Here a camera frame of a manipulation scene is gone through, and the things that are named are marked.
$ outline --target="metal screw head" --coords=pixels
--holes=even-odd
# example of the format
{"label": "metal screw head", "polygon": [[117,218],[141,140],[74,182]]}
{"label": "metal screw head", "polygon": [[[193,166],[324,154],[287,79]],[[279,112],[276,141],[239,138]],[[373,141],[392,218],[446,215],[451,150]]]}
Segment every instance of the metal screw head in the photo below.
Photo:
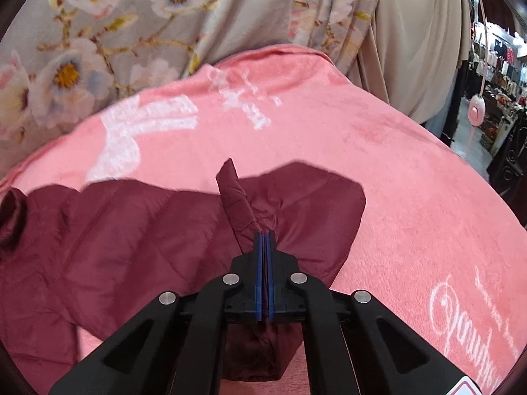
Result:
{"label": "metal screw head", "polygon": [[173,292],[164,292],[159,296],[159,302],[161,304],[169,305],[176,301],[176,295]]}
{"label": "metal screw head", "polygon": [[240,282],[240,277],[235,273],[227,273],[223,277],[223,283],[226,285],[236,285],[238,282]]}
{"label": "metal screw head", "polygon": [[307,282],[307,276],[304,273],[293,273],[291,275],[291,281],[296,284],[303,284]]}
{"label": "metal screw head", "polygon": [[364,290],[357,291],[353,297],[359,303],[368,303],[372,299],[372,295]]}

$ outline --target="pink fleece blanket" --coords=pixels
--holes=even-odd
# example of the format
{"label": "pink fleece blanket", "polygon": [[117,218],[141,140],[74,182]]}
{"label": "pink fleece blanket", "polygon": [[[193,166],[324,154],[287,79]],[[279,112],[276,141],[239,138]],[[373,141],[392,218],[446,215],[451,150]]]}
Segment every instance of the pink fleece blanket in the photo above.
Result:
{"label": "pink fleece blanket", "polygon": [[[230,157],[240,177],[302,159],[360,182],[366,210],[333,289],[372,292],[484,393],[506,376],[527,342],[526,231],[470,166],[313,50],[245,52],[119,102],[3,188],[132,177],[217,192]],[[84,355],[98,342],[81,341]],[[309,393],[303,349],[279,382],[222,383],[225,395],[280,392]]]}

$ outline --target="jacket sleeve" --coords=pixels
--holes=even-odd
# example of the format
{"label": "jacket sleeve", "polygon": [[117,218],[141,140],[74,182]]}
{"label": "jacket sleeve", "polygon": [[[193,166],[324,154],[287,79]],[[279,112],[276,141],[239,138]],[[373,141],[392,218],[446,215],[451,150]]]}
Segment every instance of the jacket sleeve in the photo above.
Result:
{"label": "jacket sleeve", "polygon": [[10,189],[0,205],[0,338],[38,394],[77,361],[76,326],[56,302],[54,279],[63,205],[76,191],[61,186],[25,196]]}

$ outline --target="warning label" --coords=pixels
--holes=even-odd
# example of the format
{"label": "warning label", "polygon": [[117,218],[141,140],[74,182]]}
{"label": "warning label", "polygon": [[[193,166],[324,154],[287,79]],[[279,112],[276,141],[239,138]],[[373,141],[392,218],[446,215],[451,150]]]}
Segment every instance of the warning label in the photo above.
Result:
{"label": "warning label", "polygon": [[446,395],[481,395],[481,392],[474,382],[465,376]]}

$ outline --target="maroon jacket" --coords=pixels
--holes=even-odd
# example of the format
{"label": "maroon jacket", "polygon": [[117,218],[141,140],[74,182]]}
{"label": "maroon jacket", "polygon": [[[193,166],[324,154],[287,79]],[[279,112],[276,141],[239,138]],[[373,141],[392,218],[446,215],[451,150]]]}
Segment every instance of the maroon jacket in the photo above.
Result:
{"label": "maroon jacket", "polygon": [[[333,282],[366,203],[357,183],[303,163],[238,179],[232,161],[217,181],[219,196],[135,180],[7,193],[0,339],[38,393],[75,364],[76,326],[104,340],[160,292],[198,291],[255,231],[274,230],[302,271]],[[300,343],[298,326],[231,326],[223,376],[278,379]]]}

